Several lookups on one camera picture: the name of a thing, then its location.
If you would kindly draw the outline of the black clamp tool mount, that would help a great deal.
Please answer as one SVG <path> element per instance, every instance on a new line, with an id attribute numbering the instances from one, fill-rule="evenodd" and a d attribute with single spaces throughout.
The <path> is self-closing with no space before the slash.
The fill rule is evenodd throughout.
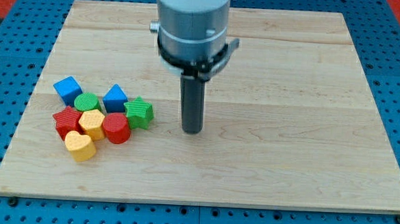
<path id="1" fill-rule="evenodd" d="M 240 45 L 240 39 L 235 38 L 229 44 L 225 43 L 223 48 L 214 56 L 206 60 L 183 60 L 172 56 L 157 38 L 158 54 L 161 62 L 170 72 L 186 79 L 198 79 L 201 82 L 210 81 L 218 75 L 230 61 L 232 54 Z"/>

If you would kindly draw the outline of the dark grey cylindrical pointer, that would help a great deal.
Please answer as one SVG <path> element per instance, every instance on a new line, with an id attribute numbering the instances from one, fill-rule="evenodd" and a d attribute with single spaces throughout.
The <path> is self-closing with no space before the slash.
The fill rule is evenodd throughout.
<path id="1" fill-rule="evenodd" d="M 187 134 L 197 134 L 203 128 L 205 84 L 182 75 L 180 88 L 182 129 Z"/>

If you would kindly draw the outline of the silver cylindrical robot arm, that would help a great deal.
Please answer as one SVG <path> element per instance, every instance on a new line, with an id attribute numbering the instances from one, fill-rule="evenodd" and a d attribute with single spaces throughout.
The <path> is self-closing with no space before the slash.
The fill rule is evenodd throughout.
<path id="1" fill-rule="evenodd" d="M 219 74 L 239 46 L 227 42 L 230 0 L 156 0 L 158 19 L 149 29 L 157 35 L 161 62 L 180 77 L 182 129 L 203 128 L 205 83 Z"/>

